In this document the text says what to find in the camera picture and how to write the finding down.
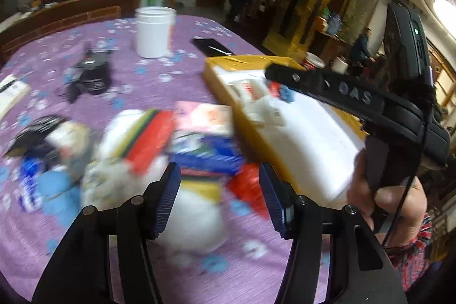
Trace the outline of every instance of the floral tablecloth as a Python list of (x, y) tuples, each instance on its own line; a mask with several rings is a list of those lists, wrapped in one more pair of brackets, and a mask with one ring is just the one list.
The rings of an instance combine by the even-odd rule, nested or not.
[[(43, 115), (59, 114), (103, 129), (114, 115), (129, 108), (172, 109), (181, 100), (214, 103), (201, 78), (205, 56), (190, 42), (192, 38), (215, 38), (236, 54), (261, 54), (215, 21), (199, 17), (177, 17), (172, 57), (140, 58), (134, 51), (135, 33), (134, 19), (118, 19), (58, 32), (18, 50), (0, 71), (0, 81), (8, 74), (33, 71), (24, 78), (31, 90), (0, 122), (0, 154), (20, 129)], [(85, 94), (71, 105), (58, 93), (81, 59), (86, 41), (114, 49), (113, 84), (107, 93)], [(0, 271), (30, 300), (67, 227), (41, 210), (22, 210), (18, 166), (16, 160), (0, 159)], [(195, 256), (187, 268), (173, 267), (164, 252), (151, 245), (150, 257), (166, 304), (274, 302), (291, 243), (281, 240), (269, 220), (227, 191), (222, 208), (229, 240), (209, 256)], [(123, 301), (117, 261), (111, 255), (115, 296)], [(327, 280), (327, 254), (322, 256), (317, 303), (325, 297)]]

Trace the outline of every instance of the ceiling light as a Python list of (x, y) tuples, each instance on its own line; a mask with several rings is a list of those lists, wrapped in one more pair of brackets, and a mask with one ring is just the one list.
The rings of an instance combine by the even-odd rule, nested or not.
[(434, 11), (443, 26), (456, 38), (456, 7), (447, 0), (434, 0)]

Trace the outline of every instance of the pink package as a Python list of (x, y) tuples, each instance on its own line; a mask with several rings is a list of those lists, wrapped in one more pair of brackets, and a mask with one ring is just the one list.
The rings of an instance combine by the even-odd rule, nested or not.
[(179, 101), (176, 102), (174, 114), (176, 130), (233, 136), (230, 106)]

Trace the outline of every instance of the red knit sleeve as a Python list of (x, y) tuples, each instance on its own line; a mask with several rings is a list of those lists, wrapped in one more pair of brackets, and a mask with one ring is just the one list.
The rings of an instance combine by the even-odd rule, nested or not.
[(421, 229), (413, 240), (406, 246), (386, 249), (391, 263), (396, 270), (404, 291), (410, 289), (412, 284), (421, 277), (429, 266), (425, 259), (425, 248), (431, 242), (432, 222), (426, 213)]

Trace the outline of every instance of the person's hand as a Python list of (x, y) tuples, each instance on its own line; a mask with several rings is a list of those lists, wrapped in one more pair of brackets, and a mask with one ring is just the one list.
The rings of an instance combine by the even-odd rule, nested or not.
[[(388, 213), (397, 210), (404, 192), (403, 186), (380, 188), (375, 195), (369, 189), (366, 180), (366, 156), (362, 150), (355, 159), (355, 171), (347, 192), (348, 203), (356, 206), (369, 227), (373, 229), (372, 213), (375, 205), (380, 206)], [(412, 187), (405, 198), (400, 212), (400, 219), (391, 235), (387, 247), (405, 246), (418, 235), (427, 209), (427, 198), (418, 178), (415, 177)], [(380, 242), (384, 235), (377, 236)]]

